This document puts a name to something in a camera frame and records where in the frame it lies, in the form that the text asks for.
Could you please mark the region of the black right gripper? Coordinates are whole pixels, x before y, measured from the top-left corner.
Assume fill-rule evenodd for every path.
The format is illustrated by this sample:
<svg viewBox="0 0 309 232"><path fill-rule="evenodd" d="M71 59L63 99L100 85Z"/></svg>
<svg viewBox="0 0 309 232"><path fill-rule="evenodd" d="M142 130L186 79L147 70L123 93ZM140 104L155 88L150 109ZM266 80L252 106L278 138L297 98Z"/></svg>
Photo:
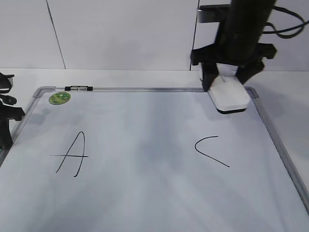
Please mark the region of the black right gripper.
<svg viewBox="0 0 309 232"><path fill-rule="evenodd" d="M275 1L233 0L229 5L225 20L218 22L214 43L191 52L192 65L201 63L205 92L219 75L216 63L239 66L235 77L245 84L265 67L256 60L273 59L277 52L274 45L259 42Z"/></svg>

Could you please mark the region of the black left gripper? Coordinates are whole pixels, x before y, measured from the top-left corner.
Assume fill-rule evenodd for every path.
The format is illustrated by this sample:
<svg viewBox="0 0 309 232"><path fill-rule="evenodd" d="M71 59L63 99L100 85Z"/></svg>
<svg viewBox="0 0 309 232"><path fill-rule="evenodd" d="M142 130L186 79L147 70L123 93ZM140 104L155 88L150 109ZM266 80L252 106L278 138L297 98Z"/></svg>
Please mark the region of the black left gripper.
<svg viewBox="0 0 309 232"><path fill-rule="evenodd" d="M9 120L21 121L25 112L21 107L13 107L17 103L15 97L0 95L0 148L10 149L13 145Z"/></svg>

